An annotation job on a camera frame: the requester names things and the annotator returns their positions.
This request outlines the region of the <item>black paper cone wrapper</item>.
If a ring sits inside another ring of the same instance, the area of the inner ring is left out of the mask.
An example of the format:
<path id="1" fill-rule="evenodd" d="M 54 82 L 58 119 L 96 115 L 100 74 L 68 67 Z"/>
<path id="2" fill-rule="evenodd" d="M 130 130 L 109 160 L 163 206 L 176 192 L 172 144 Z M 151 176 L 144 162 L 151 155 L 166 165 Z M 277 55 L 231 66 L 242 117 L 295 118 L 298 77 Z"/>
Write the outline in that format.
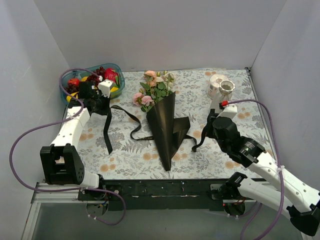
<path id="1" fill-rule="evenodd" d="M 172 93 L 157 102 L 146 114 L 149 128 L 158 155 L 165 171 L 170 171 L 172 158 L 183 140 L 192 139 L 188 135 L 191 127 L 187 116 L 175 118 L 176 94 Z"/>

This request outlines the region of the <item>pink flower bouquet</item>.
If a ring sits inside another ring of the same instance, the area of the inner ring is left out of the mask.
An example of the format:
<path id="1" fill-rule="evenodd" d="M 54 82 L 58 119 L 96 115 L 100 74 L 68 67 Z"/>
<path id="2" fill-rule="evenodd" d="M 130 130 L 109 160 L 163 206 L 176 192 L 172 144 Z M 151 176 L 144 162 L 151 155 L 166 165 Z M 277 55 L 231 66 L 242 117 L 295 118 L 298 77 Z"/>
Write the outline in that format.
<path id="1" fill-rule="evenodd" d="M 173 93 L 176 75 L 173 72 L 147 70 L 143 73 L 144 82 L 132 97 L 132 103 L 147 113 L 155 104 Z"/>

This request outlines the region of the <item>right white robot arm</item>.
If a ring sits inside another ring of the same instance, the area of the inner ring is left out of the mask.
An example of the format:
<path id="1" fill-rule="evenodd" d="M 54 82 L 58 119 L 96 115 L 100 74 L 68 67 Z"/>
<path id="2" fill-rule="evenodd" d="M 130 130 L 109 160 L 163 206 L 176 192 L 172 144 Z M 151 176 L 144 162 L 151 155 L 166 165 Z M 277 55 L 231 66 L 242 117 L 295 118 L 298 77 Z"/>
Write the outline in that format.
<path id="1" fill-rule="evenodd" d="M 320 227 L 320 192 L 299 180 L 280 165 L 255 140 L 242 136 L 229 113 L 208 118 L 206 136 L 215 139 L 222 152 L 234 162 L 257 173 L 275 190 L 254 183 L 245 175 L 235 173 L 226 186 L 227 195 L 237 199 L 247 194 L 262 204 L 289 217 L 300 232 L 315 236 Z"/>

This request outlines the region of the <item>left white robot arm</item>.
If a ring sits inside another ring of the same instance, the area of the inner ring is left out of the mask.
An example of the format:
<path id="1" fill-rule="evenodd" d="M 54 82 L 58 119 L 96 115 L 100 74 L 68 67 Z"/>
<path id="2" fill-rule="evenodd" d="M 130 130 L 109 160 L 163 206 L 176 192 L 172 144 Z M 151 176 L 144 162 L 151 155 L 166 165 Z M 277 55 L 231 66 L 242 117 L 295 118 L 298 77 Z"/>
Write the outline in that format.
<path id="1" fill-rule="evenodd" d="M 89 188 L 89 194 L 95 200 L 101 200 L 106 196 L 106 187 L 100 183 L 100 177 L 91 173 L 85 166 L 77 152 L 78 143 L 84 126 L 92 113 L 107 115 L 110 110 L 110 93 L 113 82 L 103 80 L 97 85 L 81 82 L 78 100 L 69 102 L 66 118 L 57 137 L 51 145 L 43 146 L 40 150 L 40 159 L 49 185 L 78 185 Z"/>

